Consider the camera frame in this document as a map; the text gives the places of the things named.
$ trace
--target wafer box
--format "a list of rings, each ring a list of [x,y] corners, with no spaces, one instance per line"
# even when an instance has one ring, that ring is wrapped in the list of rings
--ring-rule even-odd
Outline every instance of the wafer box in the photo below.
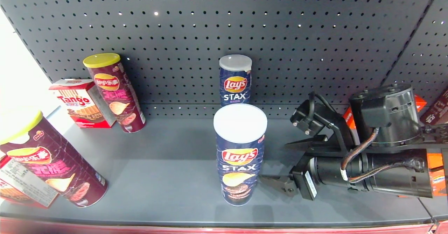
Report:
[[[92,79],[61,79],[50,91],[79,127],[110,128],[115,122]]]
[[[0,197],[15,204],[50,207],[58,193],[20,163],[0,157]]]

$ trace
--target perforated metal panel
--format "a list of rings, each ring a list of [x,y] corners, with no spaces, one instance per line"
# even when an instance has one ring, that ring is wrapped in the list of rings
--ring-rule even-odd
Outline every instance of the perforated metal panel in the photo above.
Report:
[[[448,81],[448,0],[434,0],[386,83],[406,82],[431,105]]]
[[[264,111],[268,118],[289,119],[298,105],[260,105],[256,104]],[[152,104],[141,105],[143,112],[151,118],[211,118],[221,107],[215,105],[170,105],[170,104]],[[333,105],[338,113],[344,113],[348,105]]]
[[[86,78],[83,58],[117,52],[141,103],[218,104],[218,59],[239,53],[253,59],[251,102],[280,105],[312,90],[346,104],[378,86],[428,2],[0,1],[52,81]]]

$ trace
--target clear plastic lid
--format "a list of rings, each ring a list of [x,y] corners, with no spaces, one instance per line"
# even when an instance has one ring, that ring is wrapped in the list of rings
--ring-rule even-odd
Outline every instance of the clear plastic lid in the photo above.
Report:
[[[224,140],[245,144],[266,132],[266,114],[253,105],[232,104],[219,109],[213,118],[215,132]]]
[[[252,59],[243,55],[228,55],[219,59],[219,66],[229,71],[249,71],[252,68]]]

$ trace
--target store shelf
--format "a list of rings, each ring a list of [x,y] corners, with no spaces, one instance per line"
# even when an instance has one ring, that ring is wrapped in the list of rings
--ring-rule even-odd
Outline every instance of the store shelf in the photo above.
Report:
[[[434,199],[421,198],[420,200],[435,220],[448,220],[448,198],[446,196],[440,196]]]
[[[243,125],[235,130],[241,132]],[[365,227],[428,223],[416,198],[323,187],[316,201],[293,199],[259,184],[242,207],[221,196],[212,119],[150,119],[140,132],[79,129],[67,139],[110,188],[97,204],[76,208],[59,197],[49,210],[4,203],[0,215],[95,225],[222,227]],[[285,174],[301,153],[282,145],[304,138],[288,120],[269,120],[262,172]]]

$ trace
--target lay's stax chips can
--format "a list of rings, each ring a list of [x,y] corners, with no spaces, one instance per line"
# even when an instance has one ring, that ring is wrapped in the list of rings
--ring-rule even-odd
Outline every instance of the lay's stax chips can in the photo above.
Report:
[[[252,60],[243,55],[219,59],[219,95],[221,106],[248,103],[251,97]]]
[[[245,125],[245,130],[235,130],[235,125]],[[229,204],[244,205],[252,197],[263,161],[266,115],[253,105],[227,105],[216,112],[213,126],[221,193]]]

